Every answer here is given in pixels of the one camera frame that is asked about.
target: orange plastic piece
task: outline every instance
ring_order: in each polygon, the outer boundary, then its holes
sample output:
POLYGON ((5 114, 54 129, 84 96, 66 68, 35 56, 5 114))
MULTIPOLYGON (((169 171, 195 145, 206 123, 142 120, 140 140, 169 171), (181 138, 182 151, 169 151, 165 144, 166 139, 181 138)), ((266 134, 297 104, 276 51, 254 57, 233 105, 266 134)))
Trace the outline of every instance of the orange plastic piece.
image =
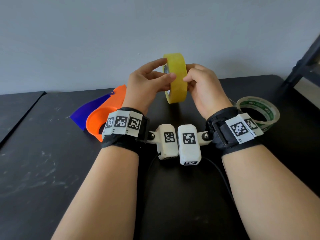
POLYGON ((94 135, 100 142, 102 142, 102 135, 99 135, 100 127, 106 123, 110 113, 115 112, 122 107, 126 91, 126 85, 114 89, 114 94, 87 118, 87 131, 94 135))

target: gray wall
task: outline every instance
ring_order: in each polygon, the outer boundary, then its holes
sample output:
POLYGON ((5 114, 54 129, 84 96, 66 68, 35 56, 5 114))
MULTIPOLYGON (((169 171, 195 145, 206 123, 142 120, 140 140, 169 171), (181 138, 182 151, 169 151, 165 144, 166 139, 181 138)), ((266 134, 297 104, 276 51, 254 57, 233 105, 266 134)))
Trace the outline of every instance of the gray wall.
POLYGON ((219 78, 286 77, 320 0, 1 0, 0 94, 116 87, 164 53, 219 78))

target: table surface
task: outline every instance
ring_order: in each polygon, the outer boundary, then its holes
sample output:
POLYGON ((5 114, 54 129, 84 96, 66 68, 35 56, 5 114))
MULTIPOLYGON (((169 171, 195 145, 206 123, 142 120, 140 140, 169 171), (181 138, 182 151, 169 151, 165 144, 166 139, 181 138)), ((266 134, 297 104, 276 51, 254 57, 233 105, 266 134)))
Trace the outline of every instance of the table surface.
POLYGON ((15 126, 25 117, 45 92, 0 95, 0 148, 15 126))
MULTIPOLYGON (((280 120, 260 139, 320 195, 314 155, 320 153, 320 111, 274 75, 220 80, 234 101, 257 96, 272 102, 280 120)), ((100 150, 100 143, 69 118, 81 105, 111 89, 43 96, 0 150, 1 239, 50 239, 100 150)), ((190 95, 168 104, 158 93, 149 109, 150 130, 193 124, 205 130, 190 95)), ((223 180, 206 160, 185 167, 179 159, 150 162, 156 145, 139 155, 135 238, 245 239, 246 232, 223 180)), ((221 165, 212 145, 202 155, 221 165)))

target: blue plastic piece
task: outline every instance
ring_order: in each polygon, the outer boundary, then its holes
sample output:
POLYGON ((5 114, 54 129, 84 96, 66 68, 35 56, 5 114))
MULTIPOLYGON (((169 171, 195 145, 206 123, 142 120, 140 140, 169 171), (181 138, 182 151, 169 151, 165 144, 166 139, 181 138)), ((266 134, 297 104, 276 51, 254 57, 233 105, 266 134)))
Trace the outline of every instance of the blue plastic piece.
POLYGON ((70 116, 70 118, 80 127, 80 129, 84 131, 86 129, 86 122, 89 115, 99 108, 113 94, 114 92, 108 93, 96 100, 82 105, 70 116))

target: left hand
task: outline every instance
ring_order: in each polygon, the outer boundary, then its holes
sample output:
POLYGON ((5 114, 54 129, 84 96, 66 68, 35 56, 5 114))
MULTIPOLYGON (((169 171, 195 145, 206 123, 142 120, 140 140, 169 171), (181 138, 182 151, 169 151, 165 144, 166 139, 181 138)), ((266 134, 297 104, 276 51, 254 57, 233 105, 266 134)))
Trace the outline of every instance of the left hand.
POLYGON ((167 63, 166 58, 151 61, 129 76, 127 91, 122 107, 137 109, 147 114, 157 92, 170 90, 170 83, 176 79, 174 73, 155 72, 154 69, 167 63))

